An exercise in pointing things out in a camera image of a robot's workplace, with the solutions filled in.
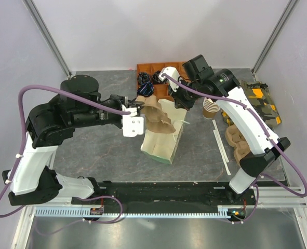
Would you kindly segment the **green printed paper bag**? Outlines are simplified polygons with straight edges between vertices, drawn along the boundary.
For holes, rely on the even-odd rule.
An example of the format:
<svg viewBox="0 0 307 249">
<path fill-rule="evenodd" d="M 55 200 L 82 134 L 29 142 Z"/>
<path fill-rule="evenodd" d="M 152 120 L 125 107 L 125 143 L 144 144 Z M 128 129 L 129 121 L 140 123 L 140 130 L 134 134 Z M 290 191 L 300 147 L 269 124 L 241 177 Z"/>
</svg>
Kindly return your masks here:
<svg viewBox="0 0 307 249">
<path fill-rule="evenodd" d="M 176 131 L 172 134 L 162 134 L 151 132 L 146 128 L 140 149 L 158 162 L 172 164 L 183 132 L 183 125 L 186 123 L 186 110 L 176 109 L 175 103 L 167 99 L 159 99 L 158 102 L 161 103 L 168 118 L 171 119 Z"/>
</svg>

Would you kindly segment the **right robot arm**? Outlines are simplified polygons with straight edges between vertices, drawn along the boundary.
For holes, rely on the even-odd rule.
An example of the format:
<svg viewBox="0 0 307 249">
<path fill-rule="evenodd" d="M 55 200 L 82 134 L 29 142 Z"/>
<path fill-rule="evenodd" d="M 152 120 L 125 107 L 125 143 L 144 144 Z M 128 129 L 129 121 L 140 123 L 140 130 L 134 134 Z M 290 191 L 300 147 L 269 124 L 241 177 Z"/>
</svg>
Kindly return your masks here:
<svg viewBox="0 0 307 249">
<path fill-rule="evenodd" d="M 230 70 L 214 72 L 201 54 L 185 62 L 183 68 L 189 81 L 182 80 L 174 67 L 159 75 L 169 83 L 175 104 L 189 110 L 200 97 L 211 99 L 232 119 L 249 146 L 250 152 L 241 159 L 241 167 L 225 191 L 226 201 L 237 204 L 244 191 L 290 146 L 290 140 L 279 137 L 262 120 Z"/>
</svg>

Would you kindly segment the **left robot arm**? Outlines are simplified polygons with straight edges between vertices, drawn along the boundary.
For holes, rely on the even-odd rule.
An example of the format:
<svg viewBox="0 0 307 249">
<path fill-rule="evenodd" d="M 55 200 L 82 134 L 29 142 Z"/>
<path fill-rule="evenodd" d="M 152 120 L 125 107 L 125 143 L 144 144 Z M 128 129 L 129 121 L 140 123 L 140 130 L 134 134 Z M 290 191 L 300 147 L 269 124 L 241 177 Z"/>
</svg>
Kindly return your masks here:
<svg viewBox="0 0 307 249">
<path fill-rule="evenodd" d="M 123 136 L 144 133 L 142 102 L 111 95 L 102 100 L 98 81 L 76 75 L 63 81 L 55 96 L 34 107 L 23 122 L 23 142 L 15 166 L 2 173 L 13 206 L 44 204 L 56 197 L 72 203 L 99 202 L 102 189 L 93 177 L 66 177 L 51 169 L 58 147 L 78 128 L 115 125 Z"/>
</svg>

